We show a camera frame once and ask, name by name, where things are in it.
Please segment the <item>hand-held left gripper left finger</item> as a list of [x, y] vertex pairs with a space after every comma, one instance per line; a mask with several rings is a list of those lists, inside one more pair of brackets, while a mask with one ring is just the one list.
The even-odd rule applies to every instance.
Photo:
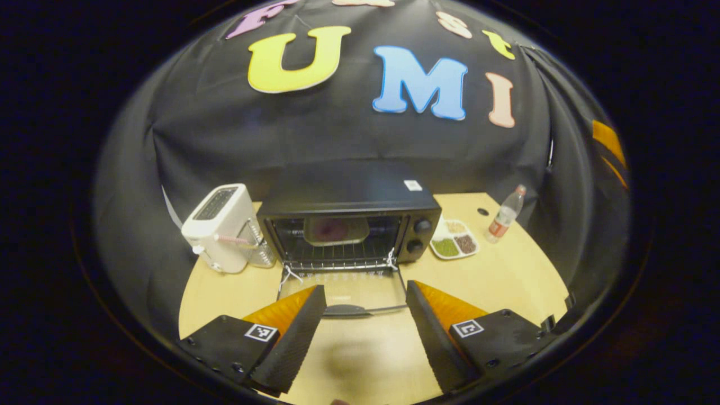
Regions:
[[244, 318], [218, 316], [178, 346], [233, 384], [287, 394], [326, 308], [324, 286], [313, 285]]

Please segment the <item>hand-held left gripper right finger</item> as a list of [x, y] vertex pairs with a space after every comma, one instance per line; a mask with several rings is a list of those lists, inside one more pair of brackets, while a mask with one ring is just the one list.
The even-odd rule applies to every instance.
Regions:
[[488, 312], [417, 280], [406, 304], [443, 394], [506, 379], [556, 337], [513, 310]]

